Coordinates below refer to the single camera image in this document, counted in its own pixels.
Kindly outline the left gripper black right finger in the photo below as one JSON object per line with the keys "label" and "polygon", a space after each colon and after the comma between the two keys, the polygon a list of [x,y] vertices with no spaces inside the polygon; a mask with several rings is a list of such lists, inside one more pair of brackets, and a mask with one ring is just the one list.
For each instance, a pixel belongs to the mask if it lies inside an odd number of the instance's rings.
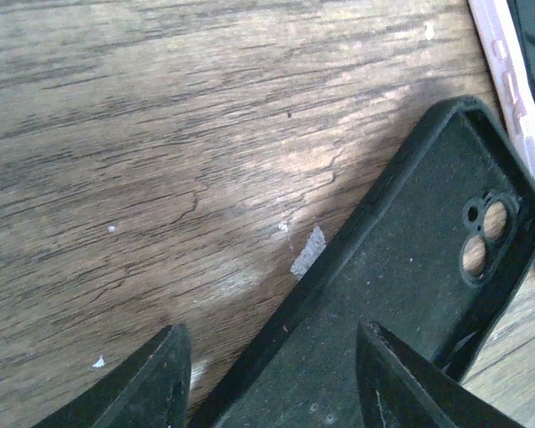
{"label": "left gripper black right finger", "polygon": [[365,427],[518,427],[376,322],[359,323],[358,397]]}

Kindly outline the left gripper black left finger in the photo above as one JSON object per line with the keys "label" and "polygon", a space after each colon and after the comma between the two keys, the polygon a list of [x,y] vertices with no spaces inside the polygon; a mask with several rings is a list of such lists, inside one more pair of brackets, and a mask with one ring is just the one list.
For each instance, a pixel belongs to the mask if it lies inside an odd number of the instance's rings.
{"label": "left gripper black left finger", "polygon": [[183,427],[191,381],[184,324],[167,325],[38,427]]}

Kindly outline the pink phone case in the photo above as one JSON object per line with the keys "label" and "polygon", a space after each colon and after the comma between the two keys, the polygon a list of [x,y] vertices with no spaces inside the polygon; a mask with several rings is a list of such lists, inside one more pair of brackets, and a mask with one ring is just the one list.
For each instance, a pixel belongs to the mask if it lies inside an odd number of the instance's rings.
{"label": "pink phone case", "polygon": [[535,181],[535,102],[514,20],[506,1],[469,0],[506,130]]}

